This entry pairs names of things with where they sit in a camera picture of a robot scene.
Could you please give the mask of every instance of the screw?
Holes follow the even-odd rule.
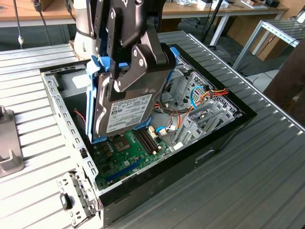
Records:
[[[143,59],[141,58],[141,59],[139,59],[139,65],[141,66],[141,67],[143,67],[143,65],[144,65],[144,61],[143,61]]]

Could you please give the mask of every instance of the person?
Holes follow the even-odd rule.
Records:
[[[305,126],[305,39],[296,46],[264,90],[264,94],[281,108],[299,93],[298,100],[288,113]]]

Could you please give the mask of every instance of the gray plastic holder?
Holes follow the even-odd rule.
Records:
[[[23,169],[14,114],[0,106],[0,178]]]

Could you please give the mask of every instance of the floor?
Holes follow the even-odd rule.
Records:
[[[201,24],[197,25],[197,19],[183,19],[178,26],[179,30],[184,30],[187,33],[192,33],[198,39],[201,38],[202,30],[205,24],[205,20],[201,19]],[[205,44],[209,44],[214,35],[214,26],[210,29],[208,36],[205,40]],[[46,38],[45,28],[43,26],[22,27],[21,32],[24,38],[23,48],[33,48],[49,45]],[[69,41],[69,35],[73,36],[76,33],[75,25],[52,25],[48,26],[48,32],[52,45],[64,44]],[[0,51],[8,51],[19,49],[18,44],[18,29],[14,28],[0,28]],[[242,46],[231,39],[229,36],[220,37],[217,45],[221,45],[230,55],[231,63],[233,63],[242,50]],[[268,83],[275,76],[273,70],[279,69],[282,63],[286,60],[292,47],[287,47],[283,53],[276,59],[261,61],[256,58],[248,67],[246,67],[241,74],[249,76],[250,81],[254,81],[254,85],[260,90],[263,90]],[[241,64],[241,68],[251,62],[254,56],[248,52],[244,59],[244,63]]]

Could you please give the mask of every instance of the ribbed metal table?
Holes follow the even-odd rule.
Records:
[[[262,44],[266,40],[267,36],[272,33],[279,37],[289,45],[294,48],[299,44],[300,40],[305,38],[305,25],[299,23],[296,20],[286,19],[286,20],[265,20],[260,21],[249,38],[247,44],[244,46],[242,52],[239,54],[237,60],[233,65],[233,69],[237,69],[244,59],[244,56],[248,52],[253,41],[256,39],[257,35],[260,33],[262,28],[267,31],[257,44],[256,48],[253,50],[252,54],[256,55],[258,50],[261,48]]]
[[[305,130],[193,36],[159,37],[180,45],[258,116],[222,153],[109,228],[301,228]],[[55,180],[74,163],[38,68],[75,60],[68,45],[0,52],[0,104],[16,114],[25,157],[22,171],[0,179],[1,228],[71,228]],[[94,218],[83,226],[98,228]]]

